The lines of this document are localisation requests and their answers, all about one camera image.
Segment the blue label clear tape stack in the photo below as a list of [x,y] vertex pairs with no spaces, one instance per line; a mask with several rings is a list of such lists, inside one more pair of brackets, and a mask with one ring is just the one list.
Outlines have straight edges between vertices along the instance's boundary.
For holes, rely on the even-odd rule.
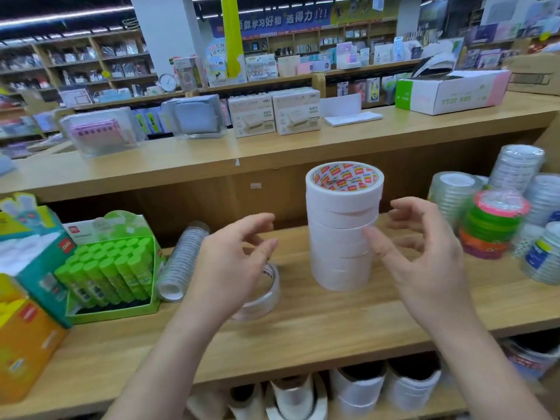
[[560,221],[545,226],[525,255],[521,270],[537,282],[560,286]]

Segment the teal glue display box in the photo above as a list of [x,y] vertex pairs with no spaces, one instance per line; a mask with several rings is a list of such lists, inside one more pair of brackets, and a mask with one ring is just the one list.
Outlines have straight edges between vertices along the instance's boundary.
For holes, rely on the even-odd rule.
[[65,329],[72,327],[66,316],[69,292],[54,272],[75,248],[58,216],[34,195],[0,199],[0,274]]

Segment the blue hanging banner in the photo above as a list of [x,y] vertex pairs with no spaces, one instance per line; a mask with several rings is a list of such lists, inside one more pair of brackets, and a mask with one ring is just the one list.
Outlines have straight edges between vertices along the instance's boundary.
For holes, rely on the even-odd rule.
[[331,24],[332,3],[279,6],[239,12],[233,23],[243,39],[295,34],[318,30]]

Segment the group of green glue sticks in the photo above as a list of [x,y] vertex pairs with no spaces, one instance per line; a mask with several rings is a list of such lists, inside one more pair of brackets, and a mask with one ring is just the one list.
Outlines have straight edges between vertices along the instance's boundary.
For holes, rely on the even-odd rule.
[[153,237],[129,237],[77,247],[54,277],[68,289],[67,311],[93,314],[149,306],[157,252]]

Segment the person's left hand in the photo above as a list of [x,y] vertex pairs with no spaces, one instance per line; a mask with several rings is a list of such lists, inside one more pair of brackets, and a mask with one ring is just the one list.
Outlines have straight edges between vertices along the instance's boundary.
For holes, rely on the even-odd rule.
[[215,333],[248,301],[262,273],[249,274],[249,255],[259,244],[246,243],[245,235],[271,232],[274,220],[273,213],[252,214],[205,238],[177,311],[185,327]]

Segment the white notepad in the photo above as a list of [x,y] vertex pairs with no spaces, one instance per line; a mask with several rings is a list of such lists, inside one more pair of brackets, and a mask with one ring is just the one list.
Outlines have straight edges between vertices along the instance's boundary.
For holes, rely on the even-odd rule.
[[383,114],[372,111],[362,111],[353,115],[325,117],[325,121],[332,127],[347,126],[352,124],[366,123],[370,121],[382,120]]

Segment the white green pink carton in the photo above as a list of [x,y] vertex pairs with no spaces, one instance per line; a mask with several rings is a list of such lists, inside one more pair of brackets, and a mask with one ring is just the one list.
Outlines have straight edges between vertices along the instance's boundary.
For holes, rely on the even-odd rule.
[[502,70],[452,71],[401,79],[395,106],[426,115],[440,115],[500,105],[512,72]]

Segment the green glue stick display box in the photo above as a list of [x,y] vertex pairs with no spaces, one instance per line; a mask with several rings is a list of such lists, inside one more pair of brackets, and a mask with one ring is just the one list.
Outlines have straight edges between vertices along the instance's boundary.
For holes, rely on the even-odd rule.
[[79,246],[94,244],[97,242],[112,241],[129,237],[149,236],[154,238],[155,251],[157,252],[155,281],[153,284],[154,299],[149,306],[107,312],[95,312],[93,314],[74,315],[72,313],[68,313],[66,302],[66,317],[72,325],[149,315],[158,311],[161,301],[156,295],[155,284],[158,280],[158,276],[165,266],[166,257],[162,253],[155,234],[151,230],[143,215],[133,214],[128,211],[111,211],[103,217],[92,220],[65,223],[63,226],[68,236],[75,243],[76,249]]

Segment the person's right forearm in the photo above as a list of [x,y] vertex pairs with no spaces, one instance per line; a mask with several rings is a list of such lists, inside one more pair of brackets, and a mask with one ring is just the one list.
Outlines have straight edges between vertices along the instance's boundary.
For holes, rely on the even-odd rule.
[[480,320],[437,321],[426,330],[473,420],[553,420]]

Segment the white stapler box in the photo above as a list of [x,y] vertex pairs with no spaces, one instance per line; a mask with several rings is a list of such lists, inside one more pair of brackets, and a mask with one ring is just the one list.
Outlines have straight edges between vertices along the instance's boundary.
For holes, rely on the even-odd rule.
[[228,98],[236,138],[276,132],[272,97],[268,93]]
[[314,132],[320,125],[320,91],[311,87],[271,93],[276,131],[280,136]]

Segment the wide white tape roll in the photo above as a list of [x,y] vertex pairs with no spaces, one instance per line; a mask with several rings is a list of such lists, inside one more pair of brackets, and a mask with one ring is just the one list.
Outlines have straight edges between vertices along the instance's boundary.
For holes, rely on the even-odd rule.
[[267,420],[328,420],[328,395],[318,373],[269,381],[264,402]]

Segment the clear plastic pink pack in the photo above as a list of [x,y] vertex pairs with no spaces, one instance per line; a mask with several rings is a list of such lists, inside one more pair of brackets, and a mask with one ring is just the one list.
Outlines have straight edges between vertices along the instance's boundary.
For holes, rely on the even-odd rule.
[[68,115],[60,126],[85,158],[135,149],[148,140],[130,107]]

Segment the wooden background shelf unit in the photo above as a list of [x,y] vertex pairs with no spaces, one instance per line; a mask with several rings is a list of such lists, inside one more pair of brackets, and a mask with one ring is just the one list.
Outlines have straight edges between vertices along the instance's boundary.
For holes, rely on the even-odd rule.
[[134,89],[158,82],[139,28],[95,28],[0,40],[0,93],[22,100],[25,90],[59,101],[59,90],[78,84],[90,90]]

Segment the white dotted tape pack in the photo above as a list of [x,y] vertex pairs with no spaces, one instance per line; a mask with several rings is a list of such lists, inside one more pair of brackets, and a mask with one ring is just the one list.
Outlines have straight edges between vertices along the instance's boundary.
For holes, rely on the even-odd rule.
[[544,233],[540,225],[524,223],[511,240],[511,252],[516,258],[523,258]]

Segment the stack of coloured tape rolls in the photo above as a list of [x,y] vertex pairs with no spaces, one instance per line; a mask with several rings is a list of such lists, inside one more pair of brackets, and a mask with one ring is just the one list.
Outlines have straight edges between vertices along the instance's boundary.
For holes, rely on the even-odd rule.
[[481,190],[459,226],[466,254],[485,260],[500,259],[531,209],[517,190]]

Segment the clear plastic blue pack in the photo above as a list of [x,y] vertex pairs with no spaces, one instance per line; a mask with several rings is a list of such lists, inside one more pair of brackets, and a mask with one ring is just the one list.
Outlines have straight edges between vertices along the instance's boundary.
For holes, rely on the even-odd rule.
[[218,95],[173,98],[161,104],[162,117],[178,139],[214,139],[227,133]]

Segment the stack of white tape rolls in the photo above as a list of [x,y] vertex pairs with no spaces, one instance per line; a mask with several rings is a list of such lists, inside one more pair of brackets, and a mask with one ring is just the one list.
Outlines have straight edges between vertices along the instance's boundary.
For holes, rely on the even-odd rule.
[[363,234],[380,212],[384,175],[358,161],[313,167],[305,177],[313,278],[327,290],[364,288],[374,255]]

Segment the brown cardboard box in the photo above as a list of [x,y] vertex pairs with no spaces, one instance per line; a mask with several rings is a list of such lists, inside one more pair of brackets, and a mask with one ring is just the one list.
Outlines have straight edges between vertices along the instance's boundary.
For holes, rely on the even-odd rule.
[[560,97],[560,51],[509,57],[502,68],[511,72],[508,91]]

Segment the white card sign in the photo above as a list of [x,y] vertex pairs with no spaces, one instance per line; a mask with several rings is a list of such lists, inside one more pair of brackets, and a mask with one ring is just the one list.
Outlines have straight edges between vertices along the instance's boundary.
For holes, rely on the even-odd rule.
[[356,115],[361,110],[362,98],[359,93],[320,99],[319,116],[321,118]]

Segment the yellow green hanging banner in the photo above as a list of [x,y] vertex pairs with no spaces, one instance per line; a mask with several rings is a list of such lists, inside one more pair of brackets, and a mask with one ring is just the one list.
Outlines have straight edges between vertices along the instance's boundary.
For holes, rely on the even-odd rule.
[[247,82],[237,0],[221,0],[228,78]]

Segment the wrapped white tape pack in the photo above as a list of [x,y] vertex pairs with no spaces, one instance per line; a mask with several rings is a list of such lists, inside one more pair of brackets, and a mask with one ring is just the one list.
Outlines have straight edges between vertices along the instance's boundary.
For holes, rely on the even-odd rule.
[[441,376],[436,352],[410,354],[387,360],[384,396],[399,410],[421,410],[428,402]]
[[332,401],[341,415],[359,417],[376,408],[387,373],[383,360],[329,370]]

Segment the single clear tape roll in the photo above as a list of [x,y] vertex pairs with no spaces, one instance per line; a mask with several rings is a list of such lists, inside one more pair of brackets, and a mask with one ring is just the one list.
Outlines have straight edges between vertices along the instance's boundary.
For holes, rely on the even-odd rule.
[[267,262],[263,268],[262,276],[267,277],[270,287],[266,292],[260,292],[260,295],[251,297],[238,310],[232,319],[236,321],[253,321],[268,315],[277,305],[281,297],[281,281],[277,265],[273,262]]

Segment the yellow orange display box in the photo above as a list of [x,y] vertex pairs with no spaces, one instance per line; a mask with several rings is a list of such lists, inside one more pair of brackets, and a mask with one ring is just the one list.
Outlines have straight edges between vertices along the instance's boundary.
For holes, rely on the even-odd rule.
[[0,273],[0,405],[29,393],[68,330]]

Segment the wrapped stack of clear tapes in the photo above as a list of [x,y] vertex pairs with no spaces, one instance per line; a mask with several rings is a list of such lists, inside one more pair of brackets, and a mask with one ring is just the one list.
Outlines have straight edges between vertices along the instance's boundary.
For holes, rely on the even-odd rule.
[[478,176],[457,171],[444,171],[432,177],[427,200],[436,204],[453,231],[472,204],[474,194],[482,190],[485,182]]
[[516,190],[524,193],[544,163],[540,147],[509,144],[500,149],[486,183],[487,190]]
[[530,211],[525,223],[545,226],[560,211],[560,174],[537,174],[530,181],[525,193]]

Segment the person's right hand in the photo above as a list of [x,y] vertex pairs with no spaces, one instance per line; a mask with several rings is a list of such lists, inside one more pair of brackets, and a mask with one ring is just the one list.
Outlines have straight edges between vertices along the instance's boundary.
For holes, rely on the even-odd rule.
[[418,197],[395,199],[390,205],[389,216],[418,216],[424,225],[424,233],[391,239],[408,259],[408,273],[394,282],[410,316],[427,333],[437,321],[480,320],[466,279],[463,249],[438,206]]

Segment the sleeve of clear tape rolls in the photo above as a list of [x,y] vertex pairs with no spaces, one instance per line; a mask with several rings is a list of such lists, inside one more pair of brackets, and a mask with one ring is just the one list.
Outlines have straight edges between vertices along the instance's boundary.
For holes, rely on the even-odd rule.
[[175,303],[185,297],[201,244],[210,233],[209,226],[198,220],[192,221],[183,231],[156,282],[160,299]]

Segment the person's left forearm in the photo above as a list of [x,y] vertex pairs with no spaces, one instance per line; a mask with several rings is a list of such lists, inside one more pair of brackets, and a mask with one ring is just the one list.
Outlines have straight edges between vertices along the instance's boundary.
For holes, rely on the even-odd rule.
[[180,420],[207,346],[241,305],[183,301],[102,420]]

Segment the wooden display shelf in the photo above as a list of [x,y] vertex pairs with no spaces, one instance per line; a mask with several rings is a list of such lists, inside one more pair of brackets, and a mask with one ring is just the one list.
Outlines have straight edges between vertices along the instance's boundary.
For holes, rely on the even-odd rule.
[[[246,211],[274,211],[271,236],[278,247],[272,261],[279,267],[281,299],[260,319],[229,320],[203,356],[195,384],[238,386],[426,352],[434,349],[432,342],[397,300],[382,266],[372,267],[361,291],[333,292],[313,279],[307,227],[285,228],[306,216],[307,171],[336,155],[371,155],[382,161],[383,200],[403,192],[424,196],[435,174],[428,167],[437,161],[466,161],[467,155],[479,161],[483,149],[494,145],[499,151],[506,137],[528,141],[551,133],[560,118],[560,97],[507,92],[499,106],[439,116],[392,107],[376,111],[384,116],[380,125],[322,125],[295,138],[167,138],[88,160],[77,151],[34,155],[0,177],[0,197],[21,191],[49,205],[77,200],[78,215],[89,218],[94,214],[86,208],[109,206],[111,198],[120,197],[113,203],[120,209],[127,193],[146,213],[157,211],[148,222],[162,236],[171,236],[191,217],[213,230]],[[251,183],[262,183],[262,189],[250,189]],[[195,184],[202,186],[198,193]],[[209,219],[188,205],[195,193],[211,203]],[[509,255],[494,261],[468,255],[465,262],[476,309],[495,337],[560,328],[560,287],[528,278]],[[57,420],[105,410],[175,309],[164,303],[152,315],[74,326],[30,393],[0,405],[0,420]]]

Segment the printed wrapped tape pack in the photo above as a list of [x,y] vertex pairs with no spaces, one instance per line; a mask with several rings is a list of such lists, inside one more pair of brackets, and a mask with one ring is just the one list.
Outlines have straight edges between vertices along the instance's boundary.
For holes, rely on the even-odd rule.
[[506,358],[527,381],[539,381],[560,361],[560,328],[518,334],[499,343]]

